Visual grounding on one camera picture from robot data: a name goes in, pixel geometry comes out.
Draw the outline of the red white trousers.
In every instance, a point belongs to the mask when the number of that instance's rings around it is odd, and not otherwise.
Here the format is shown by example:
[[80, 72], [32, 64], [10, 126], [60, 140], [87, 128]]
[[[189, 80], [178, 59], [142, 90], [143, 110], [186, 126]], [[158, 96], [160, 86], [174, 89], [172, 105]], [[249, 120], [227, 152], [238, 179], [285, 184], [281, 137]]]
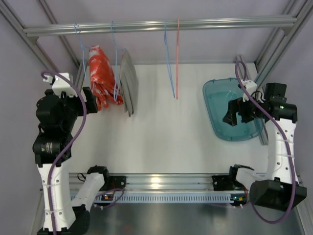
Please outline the red white trousers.
[[91, 90], [96, 96], [99, 111], [102, 108], [109, 108], [109, 103], [116, 105], [124, 103], [120, 93], [118, 93], [117, 100], [114, 100], [114, 73], [108, 57], [99, 45], [89, 49], [89, 76]]

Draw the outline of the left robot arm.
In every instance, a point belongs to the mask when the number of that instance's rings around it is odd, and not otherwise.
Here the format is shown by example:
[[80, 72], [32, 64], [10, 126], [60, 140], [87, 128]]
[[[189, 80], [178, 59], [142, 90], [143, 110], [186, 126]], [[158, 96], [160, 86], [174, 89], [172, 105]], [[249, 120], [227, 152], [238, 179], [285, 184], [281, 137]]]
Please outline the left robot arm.
[[89, 229], [93, 201], [109, 182], [107, 167], [92, 166], [76, 197], [70, 196], [69, 168], [75, 138], [71, 132], [78, 117], [98, 111], [90, 88], [84, 87], [83, 92], [84, 96], [71, 97], [62, 91], [57, 96], [48, 89], [37, 102], [39, 134], [32, 149], [45, 201], [45, 220], [39, 235], [84, 235]]

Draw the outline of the blue hanger with red trousers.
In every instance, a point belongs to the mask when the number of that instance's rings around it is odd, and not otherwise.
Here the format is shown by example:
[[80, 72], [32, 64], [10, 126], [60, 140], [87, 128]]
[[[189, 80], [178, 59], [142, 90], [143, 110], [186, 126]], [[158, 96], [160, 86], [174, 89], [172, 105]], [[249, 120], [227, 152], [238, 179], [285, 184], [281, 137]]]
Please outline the blue hanger with red trousers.
[[80, 47], [82, 50], [82, 64], [83, 64], [83, 72], [84, 72], [84, 81], [85, 81], [86, 85], [89, 85], [90, 90], [93, 92], [94, 84], [91, 83], [90, 77], [87, 76], [87, 66], [85, 63], [85, 49], [90, 49], [90, 47], [87, 47], [84, 45], [83, 40], [81, 38], [81, 34], [80, 34], [81, 32], [78, 32], [78, 24], [76, 22], [74, 22], [73, 26], [74, 26], [75, 35], [78, 37]]

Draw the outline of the grey trousers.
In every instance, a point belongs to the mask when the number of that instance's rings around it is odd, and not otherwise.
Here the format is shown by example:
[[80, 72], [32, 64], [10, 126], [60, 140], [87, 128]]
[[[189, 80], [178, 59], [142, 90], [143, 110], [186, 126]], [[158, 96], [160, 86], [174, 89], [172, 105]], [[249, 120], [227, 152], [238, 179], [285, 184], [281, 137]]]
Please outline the grey trousers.
[[135, 114], [138, 104], [138, 78], [130, 53], [125, 50], [120, 65], [121, 94], [124, 110], [129, 117]]

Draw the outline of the blue hanger with grey trousers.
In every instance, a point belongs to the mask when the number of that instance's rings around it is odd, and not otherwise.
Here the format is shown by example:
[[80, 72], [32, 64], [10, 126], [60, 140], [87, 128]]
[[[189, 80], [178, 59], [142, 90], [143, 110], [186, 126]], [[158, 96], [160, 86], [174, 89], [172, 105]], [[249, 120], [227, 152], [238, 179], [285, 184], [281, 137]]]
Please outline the blue hanger with grey trousers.
[[113, 26], [114, 26], [114, 22], [111, 21], [110, 30], [111, 30], [112, 40], [113, 40], [113, 44], [114, 44], [114, 53], [115, 53], [113, 99], [114, 99], [114, 101], [117, 101], [117, 98], [118, 98], [118, 95], [119, 95], [119, 87], [120, 87], [120, 80], [119, 80], [118, 75], [117, 75], [118, 53], [119, 53], [119, 51], [124, 52], [126, 49], [125, 48], [119, 48], [117, 46], [116, 39], [115, 39], [115, 36], [114, 36]]

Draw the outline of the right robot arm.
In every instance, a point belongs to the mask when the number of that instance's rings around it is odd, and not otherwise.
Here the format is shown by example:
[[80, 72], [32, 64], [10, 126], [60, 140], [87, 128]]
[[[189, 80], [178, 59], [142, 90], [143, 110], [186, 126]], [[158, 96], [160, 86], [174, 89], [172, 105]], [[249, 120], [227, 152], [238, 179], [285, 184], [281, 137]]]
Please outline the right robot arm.
[[268, 83], [266, 90], [257, 90], [253, 81], [240, 80], [241, 96], [231, 95], [223, 104], [218, 121], [229, 130], [239, 131], [260, 121], [268, 134], [267, 169], [263, 176], [242, 164], [230, 166], [225, 176], [213, 176], [215, 191], [243, 190], [253, 206], [288, 212], [307, 196], [300, 186], [294, 168], [294, 132], [298, 121], [297, 106], [287, 102], [287, 86]]

